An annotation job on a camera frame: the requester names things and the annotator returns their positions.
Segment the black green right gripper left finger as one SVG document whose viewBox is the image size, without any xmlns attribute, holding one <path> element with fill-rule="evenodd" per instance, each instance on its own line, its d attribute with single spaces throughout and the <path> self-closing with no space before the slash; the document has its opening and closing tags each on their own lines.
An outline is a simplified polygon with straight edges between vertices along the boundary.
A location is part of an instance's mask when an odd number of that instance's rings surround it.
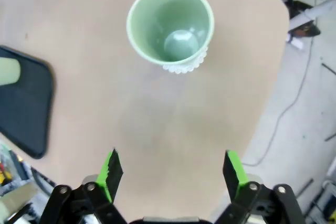
<svg viewBox="0 0 336 224">
<path fill-rule="evenodd" d="M 116 150 L 108 154 L 96 181 L 77 189 L 56 186 L 40 218 L 40 223 L 80 223 L 94 215 L 99 223 L 126 223 L 113 202 L 123 175 Z"/>
</svg>

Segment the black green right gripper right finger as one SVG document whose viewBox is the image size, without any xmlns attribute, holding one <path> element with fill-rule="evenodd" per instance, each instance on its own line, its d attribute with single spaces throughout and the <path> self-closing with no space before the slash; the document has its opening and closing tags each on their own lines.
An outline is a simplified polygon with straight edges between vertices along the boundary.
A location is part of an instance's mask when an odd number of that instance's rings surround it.
<svg viewBox="0 0 336 224">
<path fill-rule="evenodd" d="M 292 188 L 278 184 L 270 189 L 249 180 L 235 151 L 225 152 L 223 176 L 230 204 L 216 223 L 247 223 L 251 215 L 261 216 L 265 223 L 305 222 Z"/>
</svg>

